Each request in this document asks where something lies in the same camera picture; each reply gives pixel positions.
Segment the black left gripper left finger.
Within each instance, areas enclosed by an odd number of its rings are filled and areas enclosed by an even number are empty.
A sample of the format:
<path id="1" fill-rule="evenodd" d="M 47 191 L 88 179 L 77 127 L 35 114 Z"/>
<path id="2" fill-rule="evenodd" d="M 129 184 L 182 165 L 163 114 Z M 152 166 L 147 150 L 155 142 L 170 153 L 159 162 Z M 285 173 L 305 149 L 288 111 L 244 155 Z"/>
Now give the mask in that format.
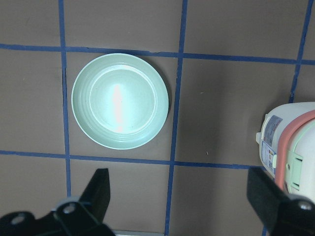
<path id="1" fill-rule="evenodd" d="M 53 212 L 58 226 L 98 226 L 110 202 L 109 171 L 97 169 L 81 196 L 69 198 Z"/>

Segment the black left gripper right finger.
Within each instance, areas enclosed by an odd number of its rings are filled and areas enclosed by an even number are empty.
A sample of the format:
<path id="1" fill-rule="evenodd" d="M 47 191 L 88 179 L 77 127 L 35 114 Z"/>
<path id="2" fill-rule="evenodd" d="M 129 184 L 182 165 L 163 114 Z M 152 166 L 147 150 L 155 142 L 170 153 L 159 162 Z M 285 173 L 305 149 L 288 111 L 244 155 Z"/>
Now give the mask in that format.
<path id="1" fill-rule="evenodd" d="M 271 236 L 313 236 L 315 205 L 283 192 L 261 168 L 249 168 L 247 198 Z"/>

